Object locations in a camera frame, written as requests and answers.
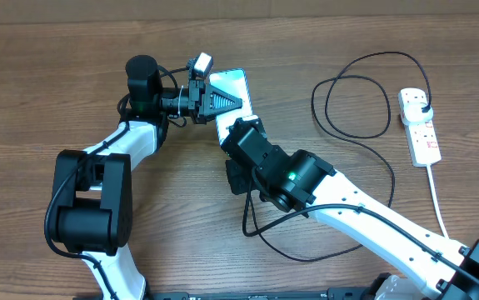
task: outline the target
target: cable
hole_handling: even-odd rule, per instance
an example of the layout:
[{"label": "cable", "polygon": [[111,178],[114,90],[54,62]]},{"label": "cable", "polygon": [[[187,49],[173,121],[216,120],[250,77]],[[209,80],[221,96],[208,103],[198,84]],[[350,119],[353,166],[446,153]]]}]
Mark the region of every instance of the cable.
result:
[{"label": "cable", "polygon": [[169,72],[166,68],[162,67],[162,66],[157,66],[157,69],[160,70],[161,72],[163,72],[162,75],[160,75],[159,77],[160,78],[163,78],[165,76],[169,76],[169,78],[171,78],[172,80],[172,84],[174,84],[174,97],[178,97],[178,82],[176,82],[176,78],[172,75],[171,72]]},{"label": "cable", "polygon": [[[249,188],[249,191],[252,190],[252,182],[250,183],[250,188]],[[254,227],[256,228],[257,231],[259,231],[259,227],[257,226],[257,221],[256,221],[256,209],[254,208],[254,202],[252,201],[252,195],[251,195],[251,192],[248,192],[247,193],[247,203],[245,203],[245,214],[243,214],[244,218],[243,218],[243,226],[242,226],[242,232],[243,234],[247,235],[248,232],[247,232],[247,215],[248,215],[248,203],[250,203],[250,209],[252,210],[252,220],[254,221]],[[274,247],[273,245],[271,245],[268,240],[266,240],[263,235],[261,233],[258,234],[258,236],[260,237],[260,239],[266,244],[268,245],[268,247],[270,247],[272,250],[276,251],[277,253],[279,253],[280,255],[282,255],[283,257],[285,258],[289,258],[293,261],[296,261],[296,262],[300,262],[300,263],[314,263],[314,262],[318,262],[318,261],[321,261],[323,259],[327,259],[327,258],[333,258],[333,257],[336,257],[338,255],[342,255],[342,254],[345,254],[345,253],[349,253],[351,251],[354,251],[358,248],[360,248],[362,245],[358,245],[358,246],[355,246],[355,247],[352,247],[350,249],[347,249],[347,250],[343,250],[343,251],[340,251],[340,252],[335,252],[335,253],[331,253],[331,254],[328,254],[328,255],[325,255],[325,256],[322,256],[322,257],[317,257],[317,258],[309,258],[309,259],[304,259],[304,258],[294,258],[290,255],[287,255],[285,254],[284,252],[282,252],[281,250],[277,249],[276,247]]]},{"label": "cable", "polygon": [[[340,72],[339,74],[336,76],[336,79],[333,81],[332,83],[332,86],[330,87],[330,90],[328,91],[328,95],[327,95],[327,99],[330,97],[330,94],[332,93],[332,89],[333,87],[336,85],[336,82],[337,80],[339,80],[339,78],[342,77],[342,74],[344,74],[348,68],[353,65],[354,63],[356,62],[359,62],[361,61],[362,59],[365,59],[365,58],[370,58],[370,57],[373,57],[373,56],[377,56],[377,55],[385,55],[385,54],[396,54],[396,55],[402,55],[402,56],[405,56],[409,59],[411,59],[418,67],[419,69],[421,70],[421,73],[422,73],[422,76],[424,77],[424,80],[426,81],[426,86],[427,86],[427,89],[428,89],[428,105],[426,105],[425,107],[422,108],[422,112],[424,113],[427,113],[429,110],[430,110],[430,107],[432,106],[432,90],[430,89],[430,82],[428,81],[428,76],[426,75],[426,72],[424,72],[424,68],[422,67],[422,65],[411,55],[407,54],[407,53],[404,53],[404,52],[398,52],[398,51],[385,51],[385,52],[377,52],[377,53],[373,53],[373,54],[368,54],[368,55],[365,55],[365,56],[362,56],[360,58],[356,58],[354,59],[352,62],[350,62],[349,64],[347,64],[346,67],[344,67]],[[327,104],[324,108],[325,111],[327,111],[327,107],[328,107],[328,101],[327,101]],[[341,132],[339,131],[339,129],[337,129],[331,122],[330,122],[330,125],[336,130],[338,131],[340,134],[342,135],[345,135],[347,137],[350,137],[350,135],[346,135],[344,132]]]},{"label": "cable", "polygon": [[[178,69],[174,69],[174,70],[169,71],[169,73],[174,74],[174,73],[183,72],[183,71],[187,71],[187,70],[189,70],[189,67],[180,67]],[[162,74],[162,75],[160,75],[160,78],[165,77],[165,76],[168,76],[168,74]]]},{"label": "cable", "polygon": [[186,125],[187,125],[187,119],[186,119],[185,117],[180,117],[180,118],[183,119],[183,123],[182,123],[182,124],[178,124],[177,122],[174,122],[174,121],[173,121],[173,120],[179,119],[179,117],[169,117],[168,121],[169,121],[172,125],[174,125],[174,126],[176,126],[176,127],[178,127],[178,128],[184,128],[184,127],[186,127]]},{"label": "cable", "polygon": [[435,211],[436,211],[436,216],[437,216],[437,221],[439,222],[439,227],[441,227],[442,235],[445,238],[449,238],[448,233],[447,233],[447,229],[445,228],[445,223],[442,221],[441,210],[439,209],[439,203],[437,202],[436,185],[433,182],[432,166],[426,165],[426,170],[428,172],[428,181],[430,182],[430,190],[432,191],[433,207],[435,208]]},{"label": "cable", "polygon": [[[347,78],[356,78],[356,79],[364,79],[364,80],[367,80],[367,81],[370,81],[374,84],[376,84],[380,90],[382,90],[382,93],[383,93],[383,97],[385,98],[386,100],[386,105],[387,105],[387,123],[386,123],[386,126],[382,129],[381,132],[379,132],[378,134],[375,134],[375,135],[372,135],[372,136],[365,136],[365,137],[362,137],[362,136],[357,136],[357,135],[351,135],[351,134],[348,134],[346,132],[343,132],[344,135],[346,136],[351,136],[353,138],[378,138],[380,137],[382,134],[384,134],[387,129],[389,128],[390,124],[391,124],[391,105],[389,103],[389,97],[387,96],[387,92],[385,91],[385,89],[383,88],[383,86],[377,82],[376,80],[370,78],[370,77],[366,77],[366,76],[361,76],[361,75],[346,75],[346,76],[340,76],[339,77],[340,79],[347,79]],[[387,169],[389,170],[389,173],[391,174],[391,194],[389,196],[389,201],[387,203],[387,206],[388,207],[391,207],[392,205],[392,201],[393,201],[393,198],[394,198],[394,195],[395,195],[395,183],[396,183],[396,177],[395,177],[395,173],[391,167],[391,165],[389,164],[389,162],[387,162],[387,160],[382,156],[380,155],[380,153],[378,153],[377,151],[375,151],[374,149],[372,149],[371,147],[368,147],[367,145],[363,144],[363,143],[360,143],[360,142],[356,142],[356,141],[353,141],[351,139],[348,139],[348,138],[344,138],[344,137],[339,137],[329,131],[327,131],[321,124],[321,122],[319,121],[318,117],[317,117],[317,113],[315,111],[315,103],[314,103],[314,100],[315,100],[315,91],[324,83],[329,83],[331,81],[335,81],[337,78],[330,78],[330,79],[327,79],[327,80],[323,80],[321,82],[319,82],[314,88],[313,88],[313,91],[312,91],[312,103],[311,103],[311,107],[312,107],[312,115],[313,117],[315,118],[315,120],[317,121],[317,124],[319,125],[319,127],[325,132],[327,133],[328,135],[330,135],[331,137],[333,138],[337,138],[337,139],[340,139],[342,141],[345,141],[345,142],[349,142],[349,143],[353,143],[353,144],[356,144],[358,146],[361,146],[367,150],[369,150],[370,152],[374,153],[378,158],[380,158],[382,160],[383,163],[385,163],[385,165],[387,166]],[[330,117],[328,116],[327,114],[327,111],[325,111],[325,116],[328,120],[328,123],[332,124],[331,121],[330,121]],[[285,254],[283,253],[282,251],[276,249],[273,245],[271,245],[265,238],[262,238],[263,242],[268,245],[268,247],[270,247],[271,249],[273,249],[274,251],[276,251],[277,253],[283,255],[283,257],[285,258],[289,258],[291,260],[294,260],[294,261],[298,261],[298,262],[303,262],[303,263],[313,263],[313,262],[318,262],[318,261],[321,261],[322,259],[327,259],[327,258],[334,258],[335,256],[338,256],[338,255],[342,255],[342,254],[345,254],[345,253],[349,253],[349,252],[352,252],[352,251],[355,251],[359,248],[362,247],[362,245],[357,245],[355,247],[352,247],[352,248],[348,248],[346,250],[343,250],[343,251],[340,251],[340,252],[335,252],[335,253],[330,253],[330,254],[327,254],[325,256],[322,256],[322,257],[316,257],[316,258],[310,258],[310,259],[303,259],[303,258],[294,258],[294,257],[291,257],[290,255],[288,254]]]},{"label": "cable", "polygon": [[[117,110],[119,111],[119,113],[120,112],[126,112],[126,106],[127,106],[128,99],[129,99],[129,95],[126,95],[117,104]],[[51,238],[50,232],[48,230],[48,224],[50,223],[50,218],[51,218],[51,214],[52,214],[52,207],[54,206],[54,203],[56,203],[57,199],[59,198],[59,195],[61,194],[62,190],[67,185],[68,181],[73,176],[75,176],[77,174],[77,171],[81,167],[83,167],[83,165],[90,158],[97,155],[102,150],[108,148],[108,145],[111,145],[111,144],[115,143],[116,141],[118,141],[119,138],[122,138],[122,136],[124,136],[130,130],[130,124],[129,124],[128,120],[126,120],[125,122],[126,122],[126,127],[118,135],[116,135],[115,137],[111,138],[108,141],[104,141],[100,147],[98,147],[95,150],[88,153],[87,156],[84,159],[82,159],[81,161],[78,162],[77,166],[65,177],[65,179],[63,179],[62,184],[60,184],[60,186],[57,188],[57,191],[54,193],[54,196],[52,197],[52,199],[50,200],[50,203],[48,204],[47,212],[45,213],[45,222],[43,224],[43,226],[44,226],[43,231],[44,231],[45,239],[47,240],[47,244],[50,247],[50,249],[54,253],[56,253],[57,255],[63,256],[65,258],[83,259],[83,260],[87,260],[87,261],[91,262],[93,264],[93,267],[98,269],[98,272],[100,273],[100,276],[102,277],[102,280],[104,281],[104,285],[106,286],[107,291],[111,295],[111,299],[115,299],[115,300],[118,300],[118,296],[113,291],[113,288],[112,288],[112,285],[110,284],[110,282],[107,280],[107,275],[104,272],[104,269],[103,269],[102,265],[100,264],[100,262],[97,259],[95,259],[94,257],[88,256],[88,255],[64,252],[64,251],[60,250],[59,248],[57,248],[56,245],[54,245],[54,243],[52,242],[52,238]]]},{"label": "cable", "polygon": [[[422,76],[424,77],[425,81],[426,81],[426,85],[427,85],[427,90],[428,90],[428,105],[426,107],[424,107],[422,109],[423,112],[427,112],[429,109],[430,109],[430,106],[432,105],[432,90],[430,88],[430,83],[428,81],[428,77],[426,75],[426,73],[424,72],[424,68],[422,67],[422,65],[411,55],[407,54],[407,53],[404,53],[404,52],[377,52],[377,53],[373,53],[373,54],[368,54],[366,56],[363,56],[363,57],[360,57],[360,58],[357,58],[355,60],[353,60],[352,62],[348,63],[340,72],[339,74],[334,77],[334,78],[330,78],[330,79],[327,79],[327,80],[324,80],[324,81],[321,81],[319,82],[314,88],[313,88],[313,91],[312,91],[312,101],[311,101],[311,107],[312,107],[312,115],[315,119],[315,121],[317,122],[318,126],[322,129],[322,131],[324,131],[326,134],[328,134],[329,136],[333,137],[333,138],[337,138],[337,139],[340,139],[342,141],[345,141],[345,142],[349,142],[349,143],[353,143],[353,144],[356,144],[358,146],[361,146],[367,150],[369,150],[370,152],[372,152],[373,154],[375,154],[378,158],[380,158],[387,166],[387,168],[389,169],[389,172],[391,174],[391,179],[392,179],[392,184],[391,184],[391,195],[389,197],[389,201],[387,203],[387,206],[388,207],[391,207],[392,205],[392,201],[393,201],[393,197],[394,197],[394,193],[395,193],[395,181],[396,181],[396,178],[395,178],[395,173],[394,171],[392,170],[392,167],[391,165],[389,164],[389,162],[387,162],[387,160],[382,156],[380,155],[380,153],[376,152],[374,149],[368,147],[367,145],[363,144],[363,143],[359,143],[359,142],[356,142],[356,141],[353,141],[351,139],[348,139],[348,138],[360,138],[360,139],[369,139],[369,138],[378,138],[380,137],[381,135],[383,135],[387,129],[389,128],[390,124],[391,124],[391,105],[389,103],[389,98],[387,96],[387,93],[385,91],[385,89],[382,87],[382,85],[375,81],[374,79],[370,78],[370,77],[366,77],[366,76],[360,76],[360,75],[343,75],[347,70],[348,68],[358,62],[358,61],[361,61],[362,59],[365,59],[365,58],[369,58],[369,57],[373,57],[373,56],[377,56],[377,55],[384,55],[384,54],[397,54],[397,55],[402,55],[402,56],[405,56],[407,58],[410,58],[418,67],[419,69],[421,70],[421,73],[422,73]],[[370,135],[370,136],[358,136],[358,135],[354,135],[354,134],[350,134],[350,133],[347,133],[347,132],[343,132],[341,129],[337,128],[335,126],[335,124],[333,124],[332,120],[330,119],[329,115],[328,115],[328,102],[329,102],[329,99],[330,99],[330,95],[332,94],[332,89],[333,87],[335,86],[336,82],[339,80],[339,79],[347,79],[347,78],[357,78],[357,79],[364,79],[364,80],[367,80],[367,81],[370,81],[372,83],[375,83],[381,90],[382,90],[382,93],[383,93],[383,97],[385,98],[386,100],[386,105],[387,105],[387,123],[386,123],[386,126],[383,128],[383,130],[381,130],[379,133],[377,134],[373,134],[373,135]],[[330,126],[335,130],[337,131],[338,133],[342,134],[343,136],[345,137],[348,137],[348,138],[344,138],[344,137],[339,137],[331,132],[328,132],[323,126],[322,124],[320,123],[318,117],[317,117],[317,113],[315,111],[315,91],[324,83],[329,83],[329,82],[332,82],[332,85],[330,86],[330,90],[328,91],[328,94],[327,94],[327,97],[326,97],[326,102],[325,102],[325,105],[324,105],[324,115],[326,117],[326,120],[328,121],[328,124],[330,124]],[[252,176],[252,180],[256,180],[256,177],[255,177],[255,173],[253,173],[254,175]],[[254,182],[257,186],[261,186],[261,184],[259,182]],[[247,195],[247,202],[248,201],[252,201],[252,195]],[[252,214],[252,220],[254,222],[256,222],[256,219],[255,219],[255,216],[254,216],[254,213]],[[361,248],[362,245],[358,245],[358,246],[355,246],[355,247],[352,247],[352,248],[349,248],[345,251],[342,251],[342,252],[337,252],[337,253],[332,253],[332,254],[328,254],[324,257],[317,257],[317,258],[312,258],[312,259],[301,259],[301,258],[294,258],[294,257],[291,257],[285,253],[283,253],[282,251],[276,249],[273,245],[271,245],[264,237],[260,237],[263,242],[268,245],[268,247],[270,247],[272,250],[276,251],[277,253],[283,255],[284,257],[286,258],[289,258],[291,260],[295,260],[295,261],[298,261],[298,262],[317,262],[319,260],[322,260],[322,259],[325,259],[325,258],[333,258],[337,255],[341,255],[343,253],[349,253],[351,251],[354,251],[354,250],[357,250],[358,248]]]},{"label": "cable", "polygon": [[359,207],[359,206],[356,206],[356,205],[349,205],[349,204],[322,204],[322,205],[316,205],[316,206],[313,206],[313,207],[307,207],[307,208],[304,208],[300,211],[297,211],[297,212],[292,212],[292,213],[289,213],[283,217],[280,217],[278,218],[278,220],[276,221],[273,221],[273,222],[270,222],[268,223],[267,225],[263,226],[261,229],[256,229],[256,231],[254,232],[244,232],[246,236],[248,237],[254,237],[256,235],[259,235],[261,233],[264,233],[265,231],[267,231],[268,229],[271,229],[271,228],[274,228],[275,226],[291,219],[291,218],[294,218],[294,217],[298,217],[298,216],[301,216],[303,213],[309,213],[309,212],[313,212],[313,211],[316,211],[316,210],[320,210],[320,209],[350,209],[352,211],[355,211],[356,213],[365,213],[366,215],[369,215],[383,223],[385,223],[387,226],[393,228],[394,230],[396,230],[398,233],[400,233],[403,237],[407,238],[408,240],[410,240],[411,242],[415,243],[419,248],[421,248],[423,251],[431,254],[433,256],[434,259],[436,259],[437,261],[441,262],[441,263],[444,263],[446,264],[449,268],[453,269],[454,271],[456,271],[457,273],[461,274],[463,277],[473,281],[475,284],[479,285],[479,279],[472,276],[470,273],[468,273],[467,271],[461,269],[459,266],[457,266],[455,263],[447,260],[446,258],[444,258],[439,252],[435,252],[433,251],[431,248],[429,248],[426,244],[424,244],[423,242],[419,241],[416,237],[413,237],[409,232],[405,231],[404,229],[400,228],[398,225],[396,225],[394,222],[391,222],[389,221],[389,219],[383,217],[382,215],[380,215],[379,213],[376,213],[376,212],[373,212],[372,210],[369,210],[369,209],[366,209],[364,207]]}]

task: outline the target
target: power cord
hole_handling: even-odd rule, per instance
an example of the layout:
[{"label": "power cord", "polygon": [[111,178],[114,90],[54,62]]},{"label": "power cord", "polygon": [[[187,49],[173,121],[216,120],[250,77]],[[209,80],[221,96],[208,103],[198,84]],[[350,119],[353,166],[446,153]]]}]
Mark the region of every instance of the power cord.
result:
[{"label": "power cord", "polygon": [[[387,206],[390,208],[391,205],[392,205],[392,201],[393,201],[393,197],[394,197],[394,194],[395,194],[395,181],[396,181],[396,178],[395,178],[395,173],[391,167],[391,165],[389,164],[389,162],[387,162],[387,160],[382,156],[380,155],[380,153],[378,153],[376,150],[372,149],[371,147],[368,147],[367,145],[361,143],[361,142],[357,142],[357,141],[354,141],[354,140],[351,140],[351,139],[348,139],[348,138],[355,138],[355,139],[369,139],[369,138],[378,138],[380,137],[381,135],[383,135],[387,129],[389,129],[389,126],[391,124],[391,105],[389,103],[389,98],[387,96],[387,93],[385,91],[385,89],[383,88],[383,86],[377,82],[376,80],[370,78],[370,77],[366,77],[366,76],[361,76],[361,75],[343,75],[347,70],[348,68],[356,63],[356,62],[359,62],[361,61],[362,59],[365,59],[365,58],[369,58],[369,57],[373,57],[373,56],[377,56],[377,55],[385,55],[385,54],[396,54],[396,55],[402,55],[402,56],[405,56],[407,58],[410,58],[418,67],[419,69],[421,70],[421,73],[422,73],[422,76],[424,77],[425,81],[426,81],[426,85],[427,85],[427,90],[428,90],[428,105],[426,107],[423,108],[423,112],[426,112],[430,109],[430,106],[432,104],[432,90],[430,89],[430,83],[428,81],[428,77],[426,75],[426,73],[424,72],[424,68],[422,67],[422,65],[414,58],[412,57],[411,55],[407,54],[407,53],[404,53],[404,52],[377,52],[377,53],[373,53],[373,54],[368,54],[368,55],[365,55],[363,57],[360,57],[360,58],[357,58],[353,61],[351,61],[350,63],[348,63],[343,69],[342,71],[339,72],[339,74],[334,77],[334,78],[330,78],[330,79],[327,79],[327,80],[323,80],[321,82],[319,82],[314,88],[313,88],[313,91],[312,91],[312,101],[311,101],[311,109],[312,109],[312,115],[315,119],[315,121],[317,122],[318,126],[322,129],[322,131],[324,131],[326,134],[328,134],[329,136],[333,137],[333,138],[337,138],[337,139],[340,139],[342,141],[345,141],[345,142],[348,142],[348,143],[353,143],[353,144],[356,144],[358,146],[361,146],[365,149],[367,149],[368,151],[374,153],[374,155],[376,155],[378,158],[380,158],[380,160],[382,160],[383,163],[385,163],[387,169],[389,170],[389,173],[391,174],[391,194],[389,196],[389,201],[387,203]],[[376,84],[380,90],[382,90],[382,93],[383,93],[383,97],[385,98],[386,100],[386,105],[387,105],[387,123],[386,123],[386,126],[377,134],[373,134],[373,135],[370,135],[370,136],[358,136],[358,135],[355,135],[355,134],[350,134],[350,133],[347,133],[347,132],[343,132],[341,129],[339,129],[338,127],[335,126],[335,124],[332,122],[332,120],[330,119],[329,115],[328,115],[328,102],[329,102],[329,99],[330,99],[330,95],[332,94],[332,89],[333,87],[335,86],[336,82],[339,80],[339,79],[348,79],[348,78],[355,78],[355,79],[363,79],[363,80],[367,80],[367,81],[370,81],[374,84]],[[345,138],[345,137],[340,137],[340,136],[337,136],[331,132],[329,132],[324,126],[322,126],[321,122],[319,121],[318,117],[317,117],[317,112],[315,110],[315,91],[324,83],[329,83],[329,82],[332,82],[332,85],[330,86],[330,90],[328,91],[328,94],[327,94],[327,97],[326,97],[326,102],[325,102],[325,105],[324,105],[324,115],[326,117],[326,120],[328,121],[328,124],[335,130],[337,131],[338,133],[342,134],[343,136],[345,137],[348,137],[348,138]],[[257,181],[256,179],[256,176],[255,176],[255,172],[254,170],[252,170],[252,180],[254,182],[254,184],[257,186],[257,187],[260,187],[261,184],[259,183],[259,181]],[[260,196],[263,195],[264,193],[267,194],[266,191],[264,192],[261,192],[261,189],[260,190]],[[255,213],[254,213],[254,210],[253,210],[253,202],[252,202],[252,194],[251,193],[248,193],[247,194],[247,199],[246,199],[246,203],[245,203],[245,212],[243,213],[243,234],[246,235],[246,222],[247,222],[247,214],[248,214],[248,204],[250,203],[250,206],[251,206],[251,209],[252,209],[252,220],[254,222],[254,226],[257,227],[257,220],[256,220],[256,216],[255,216]],[[270,247],[272,250],[274,250],[275,252],[277,252],[278,254],[282,255],[283,257],[285,258],[289,258],[293,261],[297,261],[297,262],[301,262],[301,263],[313,263],[313,262],[318,262],[318,261],[321,261],[323,259],[327,259],[327,258],[334,258],[336,256],[339,256],[339,255],[342,255],[342,254],[345,254],[345,253],[349,253],[349,252],[352,252],[354,250],[357,250],[359,248],[362,247],[362,245],[357,245],[355,247],[351,247],[351,248],[348,248],[346,250],[343,250],[343,251],[340,251],[340,252],[335,252],[335,253],[330,253],[330,254],[327,254],[325,256],[322,256],[322,257],[315,257],[315,258],[297,258],[297,257],[292,257],[288,254],[285,254],[284,252],[282,252],[281,250],[277,249],[276,247],[274,247],[273,245],[271,245],[262,235],[260,235],[260,239],[263,240],[263,242],[268,245],[268,247]]]},{"label": "power cord", "polygon": [[437,221],[439,222],[439,227],[441,228],[442,235],[445,238],[449,238],[447,229],[445,228],[445,223],[442,221],[441,210],[439,210],[439,203],[437,202],[436,185],[433,182],[432,166],[426,165],[426,170],[428,173],[428,181],[430,182],[430,190],[432,191],[433,207],[435,208],[435,211],[436,211],[436,217],[437,217]]}]

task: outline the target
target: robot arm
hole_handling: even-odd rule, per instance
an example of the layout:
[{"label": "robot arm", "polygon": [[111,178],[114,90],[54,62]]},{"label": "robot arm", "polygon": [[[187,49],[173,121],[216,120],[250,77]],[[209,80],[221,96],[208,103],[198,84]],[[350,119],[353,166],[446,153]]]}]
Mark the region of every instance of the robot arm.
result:
[{"label": "robot arm", "polygon": [[286,213],[297,210],[284,218],[304,214],[342,231],[396,267],[415,287],[415,292],[400,297],[392,292],[394,284],[375,292],[375,299],[479,300],[479,241],[469,249],[417,226],[367,196],[313,153],[285,154],[268,142],[255,116],[236,120],[221,148],[231,158],[227,176],[233,193],[246,193],[247,183],[254,182],[264,200]]},{"label": "robot arm", "polygon": [[[126,66],[130,93],[123,99],[117,130],[84,151],[64,150],[57,156],[45,237],[63,243],[69,253],[94,258],[83,261],[104,299],[152,298],[127,245],[132,229],[131,172],[161,147],[167,118],[187,116],[205,124],[242,105],[241,99],[204,82],[211,66],[211,57],[202,53],[187,64],[189,87],[163,88],[163,75],[152,57],[132,58]],[[126,109],[128,101],[131,109]],[[89,190],[102,191],[100,201],[76,196],[76,191]]]}]

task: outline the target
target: power strip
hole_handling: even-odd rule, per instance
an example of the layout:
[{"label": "power strip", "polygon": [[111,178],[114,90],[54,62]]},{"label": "power strip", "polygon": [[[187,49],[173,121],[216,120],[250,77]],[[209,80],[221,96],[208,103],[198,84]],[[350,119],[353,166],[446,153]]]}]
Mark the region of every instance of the power strip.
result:
[{"label": "power strip", "polygon": [[445,238],[448,238],[439,210],[435,183],[432,176],[432,164],[441,160],[437,135],[432,122],[433,112],[423,112],[422,115],[419,115],[415,109],[427,103],[426,93],[418,88],[404,88],[398,93],[398,103],[400,104],[400,116],[406,129],[407,146],[409,147],[413,166],[426,167],[427,169],[437,221],[443,235]]},{"label": "power strip", "polygon": [[418,88],[404,88],[398,93],[398,102],[400,104],[400,115],[404,128],[406,129],[407,146],[412,156],[413,166],[425,167],[437,163],[441,160],[439,145],[437,144],[437,135],[433,127],[432,120],[426,121],[422,117],[420,122],[411,122],[406,125],[405,108],[415,103],[427,103],[426,94]]}]

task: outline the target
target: wooden table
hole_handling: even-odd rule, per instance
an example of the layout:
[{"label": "wooden table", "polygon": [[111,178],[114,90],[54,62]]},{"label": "wooden table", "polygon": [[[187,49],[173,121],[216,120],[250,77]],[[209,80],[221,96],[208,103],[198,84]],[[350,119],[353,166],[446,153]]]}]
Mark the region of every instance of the wooden table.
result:
[{"label": "wooden table", "polygon": [[[382,162],[321,132],[309,104],[316,83],[354,58],[386,50],[414,55],[427,71],[443,156],[433,168],[442,215],[451,238],[471,246],[479,238],[479,15],[0,26],[0,298],[98,291],[82,262],[48,249],[42,222],[56,155],[115,129],[115,106],[127,92],[124,64],[132,56],[149,54],[179,68],[204,51],[215,69],[244,68],[272,143],[289,153],[315,152],[386,203],[390,178]],[[391,128],[366,144],[396,172],[393,209],[439,233],[426,171],[412,166],[398,117],[398,91],[424,88],[422,75],[407,58],[393,56],[370,58],[349,73],[375,78],[392,101]],[[319,109],[326,92],[319,90]],[[369,82],[343,81],[332,96],[330,114],[341,129],[367,134],[385,126],[386,105]],[[226,158],[213,124],[190,124],[172,127],[163,148],[133,173],[129,245],[153,291],[322,290],[368,285],[379,272],[396,272],[366,249],[304,264],[243,237],[244,197],[229,191]],[[260,223],[282,215],[271,204],[257,207]],[[307,219],[274,228],[267,239],[302,258],[355,245]]]}]

